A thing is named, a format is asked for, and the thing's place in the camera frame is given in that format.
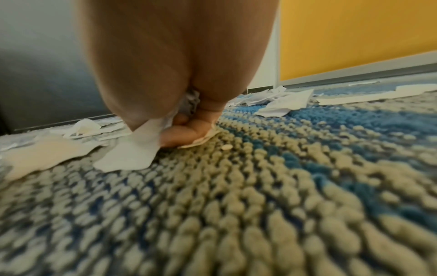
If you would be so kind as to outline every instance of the yellow wall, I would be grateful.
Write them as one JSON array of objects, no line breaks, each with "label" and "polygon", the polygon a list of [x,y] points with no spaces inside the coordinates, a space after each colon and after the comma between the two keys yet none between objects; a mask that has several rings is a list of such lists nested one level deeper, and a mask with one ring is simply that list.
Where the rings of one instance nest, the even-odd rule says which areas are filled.
[{"label": "yellow wall", "polygon": [[437,0],[282,0],[280,80],[437,50]]}]

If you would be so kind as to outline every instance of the blue and beige carpet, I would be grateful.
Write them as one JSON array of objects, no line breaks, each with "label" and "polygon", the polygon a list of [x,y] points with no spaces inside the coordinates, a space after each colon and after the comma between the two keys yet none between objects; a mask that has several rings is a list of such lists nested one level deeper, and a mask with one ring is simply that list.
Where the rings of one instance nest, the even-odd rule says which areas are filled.
[{"label": "blue and beige carpet", "polygon": [[0,275],[437,275],[437,92],[260,107],[149,169],[95,170],[107,147],[1,183]]}]

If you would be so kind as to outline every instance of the rug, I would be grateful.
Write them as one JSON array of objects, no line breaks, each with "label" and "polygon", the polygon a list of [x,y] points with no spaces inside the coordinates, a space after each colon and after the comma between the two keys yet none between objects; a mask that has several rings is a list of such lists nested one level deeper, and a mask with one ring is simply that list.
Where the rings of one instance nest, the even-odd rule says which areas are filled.
[{"label": "rug", "polygon": [[437,275],[437,92],[262,107],[145,170],[94,169],[109,140],[1,182],[0,275]]}]

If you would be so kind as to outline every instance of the knitted texture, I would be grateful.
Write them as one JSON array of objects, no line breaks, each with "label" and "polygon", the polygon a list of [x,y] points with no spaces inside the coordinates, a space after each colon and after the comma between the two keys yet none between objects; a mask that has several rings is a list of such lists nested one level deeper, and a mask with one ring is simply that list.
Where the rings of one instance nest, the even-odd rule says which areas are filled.
[{"label": "knitted texture", "polygon": [[437,275],[437,93],[260,107],[145,170],[94,169],[109,140],[2,182],[0,275]]}]

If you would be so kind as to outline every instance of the floor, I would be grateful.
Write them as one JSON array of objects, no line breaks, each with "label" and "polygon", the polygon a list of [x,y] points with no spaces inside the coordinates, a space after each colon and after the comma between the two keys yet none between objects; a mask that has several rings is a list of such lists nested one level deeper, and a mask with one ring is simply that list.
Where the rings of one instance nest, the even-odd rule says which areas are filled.
[{"label": "floor", "polygon": [[[378,81],[315,94],[437,74]],[[312,100],[281,118],[253,115],[261,107],[227,108],[216,137],[162,150],[145,170],[94,169],[110,140],[1,181],[0,275],[437,275],[437,92]],[[46,134],[0,137],[0,148]],[[7,171],[0,161],[0,179]]]}]

